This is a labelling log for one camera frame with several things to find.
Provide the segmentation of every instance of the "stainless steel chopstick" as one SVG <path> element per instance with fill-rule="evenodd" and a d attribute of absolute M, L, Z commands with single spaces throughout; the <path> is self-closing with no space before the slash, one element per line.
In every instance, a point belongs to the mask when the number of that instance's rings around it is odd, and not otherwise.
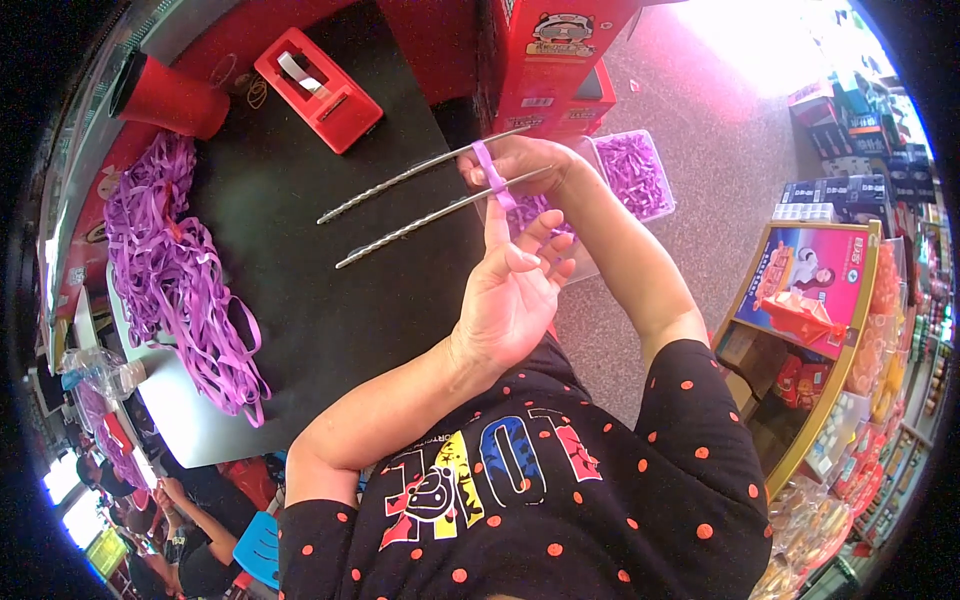
<path fill-rule="evenodd" d="M 516 135 L 516 134 L 518 134 L 518 133 L 526 132 L 526 131 L 528 131 L 531 127 L 532 127 L 532 126 L 521 127 L 521 128 L 515 129 L 515 130 L 513 130 L 513 131 L 511 131 L 511 132 L 498 133 L 497 135 L 492 135 L 492 136 L 488 137 L 487 139 L 483 140 L 483 142 L 484 142 L 485 144 L 489 144 L 489 143 L 491 143 L 491 142 L 495 142 L 496 140 L 502 139 L 502 138 L 507 137 L 507 136 L 509 136 L 509 135 Z M 324 216 L 323 216 L 323 217 L 317 219 L 317 225 L 322 225 L 322 224 L 326 223 L 327 221 L 329 221 L 330 219 L 336 217 L 337 215 L 343 214 L 344 211 L 350 210 L 350 209 L 353 208 L 354 206 L 357 206 L 358 204 L 362 203 L 363 201 L 365 201 L 365 200 L 367 200 L 367 199 L 369 199 L 369 198 L 371 198 L 371 197 L 379 194 L 380 192 L 382 192 L 383 190 L 387 189 L 388 187 L 390 187 L 390 186 L 392 186 L 392 185 L 396 185 L 397 183 L 400 183 L 400 182 L 403 181 L 403 180 L 407 180 L 407 179 L 413 177 L 414 175 L 416 175 L 417 173 L 420 173 L 421 171 L 425 171 L 425 170 L 429 169 L 430 167 L 436 166 L 436 165 L 440 164 L 441 162 L 444 162 L 445 160 L 450 160 L 451 158 L 455 158 L 455 157 L 457 157 L 457 156 L 459 156 L 459 155 L 466 154 L 467 152 L 469 152 L 469 151 L 472 150 L 472 149 L 473 149 L 472 146 L 464 146 L 463 148 L 460 148 L 459 150 L 454 150 L 453 152 L 448 152 L 448 153 L 446 153 L 445 155 L 440 155 L 440 156 L 436 156 L 436 157 L 434 157 L 434 158 L 430 158 L 430 159 L 427 160 L 426 162 L 422 162 L 422 163 L 420 163 L 420 164 L 418 164 L 418 165 L 416 165 L 416 166 L 414 166 L 414 167 L 411 167 L 411 168 L 407 169 L 406 171 L 404 171 L 403 173 L 397 175 L 396 177 L 390 178 L 390 179 L 384 181 L 383 183 L 380 183 L 380 184 L 377 185 L 376 187 L 370 188 L 369 190 L 367 190 L 366 192 L 360 194 L 359 196 L 354 196 L 353 198 L 347 200 L 347 201 L 344 202 L 343 204 L 340 204 L 339 206 L 337 206 L 337 207 L 334 208 L 333 210 L 328 210 L 326 213 L 324 213 Z"/>
<path fill-rule="evenodd" d="M 526 181 L 526 180 L 532 178 L 533 176 L 539 175 L 540 173 L 544 173 L 544 172 L 546 172 L 546 171 L 549 171 L 549 170 L 552 169 L 552 168 L 553 168 L 553 165 L 550 165 L 550 166 L 547 166 L 547 167 L 543 167 L 543 168 L 541 168 L 541 169 L 537 169 L 536 171 L 531 171 L 530 173 L 527 173 L 526 175 L 521 175 L 521 176 L 518 177 L 518 178 L 515 178 L 515 179 L 512 179 L 512 180 L 509 180 L 509 181 L 504 182 L 504 186 L 505 186 L 505 187 L 510 187 L 511 185 L 514 185 L 514 184 L 516 184 L 516 183 L 520 183 L 520 182 L 522 182 L 522 181 Z M 413 231 L 414 229 L 421 228 L 421 227 L 423 227 L 424 225 L 426 225 L 427 223 L 430 223 L 430 222 L 432 222 L 432 221 L 436 221 L 437 219 L 439 219 L 439 218 L 441 218 L 441 217 L 443 217 L 443 216 L 445 216 L 445 215 L 450 214 L 450 213 L 453 212 L 454 210 L 458 210 L 458 209 L 460 209 L 460 208 L 463 208 L 464 206 L 466 206 L 466 205 L 468 205 L 468 204 L 473 204 L 473 203 L 475 203 L 476 201 L 480 200 L 481 198 L 484 198 L 485 196 L 489 196 L 489 195 L 492 194 L 492 193 L 493 193 L 493 190 L 492 190 L 492 189 L 487 189 L 487 190 L 484 190 L 484 191 L 482 191 L 482 192 L 480 192 L 480 193 L 478 193 L 478 194 L 474 194 L 474 195 L 469 196 L 469 197 L 467 197 L 467 198 L 463 198 L 462 200 L 458 200 L 457 202 L 451 204 L 451 205 L 448 206 L 447 208 L 441 208 L 441 209 L 438 210 L 437 212 L 431 212 L 430 214 L 428 214 L 427 216 L 423 217 L 422 219 L 418 219 L 418 220 L 414 221 L 413 223 L 411 223 L 411 224 L 408 225 L 407 227 L 402 228 L 402 229 L 398 229 L 398 230 L 394 231 L 393 233 L 388 233 L 387 235 L 384 235 L 383 237 L 381 237 L 381 238 L 378 239 L 377 241 L 373 242 L 372 244 L 369 244 L 368 246 L 364 246 L 363 248 L 360 248 L 360 249 L 358 249 L 358 250 L 355 250 L 355 251 L 351 252 L 351 253 L 347 256 L 347 258 L 344 258 L 343 260 L 341 260 L 340 262 L 337 263 L 336 268 L 337 268 L 337 269 L 343 269 L 344 267 L 346 267 L 346 266 L 347 266 L 348 264 L 350 264 L 351 262 L 360 260 L 361 258 L 363 258 L 363 257 L 366 256 L 367 254 L 373 252 L 374 250 L 383 248 L 383 247 L 386 246 L 387 244 L 389 244 L 389 243 L 393 242 L 394 240 L 396 240 L 398 237 L 402 237 L 402 236 L 406 235 L 407 233 L 410 233 L 410 232 Z"/>

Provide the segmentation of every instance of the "advertisement poster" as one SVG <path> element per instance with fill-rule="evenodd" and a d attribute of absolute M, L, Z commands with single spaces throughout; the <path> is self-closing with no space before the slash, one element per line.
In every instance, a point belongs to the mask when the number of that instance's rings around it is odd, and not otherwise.
<path fill-rule="evenodd" d="M 850 324 L 860 294 L 867 258 L 867 231 L 816 228 L 771 228 L 763 256 L 735 318 L 796 339 L 770 324 L 760 300 L 777 292 L 796 292 L 818 300 L 834 323 Z M 844 340 L 824 336 L 813 349 L 836 359 Z"/>

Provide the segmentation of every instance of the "elastic band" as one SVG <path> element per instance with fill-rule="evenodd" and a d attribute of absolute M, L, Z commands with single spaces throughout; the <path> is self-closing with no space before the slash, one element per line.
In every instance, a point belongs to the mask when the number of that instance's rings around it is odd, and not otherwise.
<path fill-rule="evenodd" d="M 496 172 L 496 169 L 493 168 L 493 159 L 490 157 L 490 151 L 487 150 L 487 145 L 483 143 L 482 139 L 478 139 L 470 144 L 470 146 L 472 146 L 473 151 L 477 154 L 477 161 L 480 162 L 480 166 L 487 174 L 487 181 L 490 182 L 490 188 L 493 190 L 493 194 L 500 202 L 500 205 L 503 206 L 504 210 L 513 210 L 516 208 L 514 196 L 504 185 L 506 181 L 504 181 L 504 179 L 500 177 L 500 174 Z"/>

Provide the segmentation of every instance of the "floor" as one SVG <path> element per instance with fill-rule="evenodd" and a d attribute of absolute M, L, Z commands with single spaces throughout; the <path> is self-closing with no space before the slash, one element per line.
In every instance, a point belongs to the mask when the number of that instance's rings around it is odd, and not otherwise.
<path fill-rule="evenodd" d="M 823 72 L 799 18 L 805 0 L 688 0 L 644 10 L 604 55 L 617 105 L 598 135 L 653 135 L 677 211 L 649 224 L 709 330 L 720 325 L 789 181 L 822 177 L 786 109 Z M 640 344 L 598 276 L 561 294 L 557 331 L 593 400 L 633 427 Z"/>

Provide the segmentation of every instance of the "red tape dispenser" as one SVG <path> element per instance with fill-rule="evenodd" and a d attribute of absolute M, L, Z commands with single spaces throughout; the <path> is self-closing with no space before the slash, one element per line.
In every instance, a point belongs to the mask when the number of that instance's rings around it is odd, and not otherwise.
<path fill-rule="evenodd" d="M 373 98 L 296 27 L 253 66 L 338 155 L 383 116 Z"/>

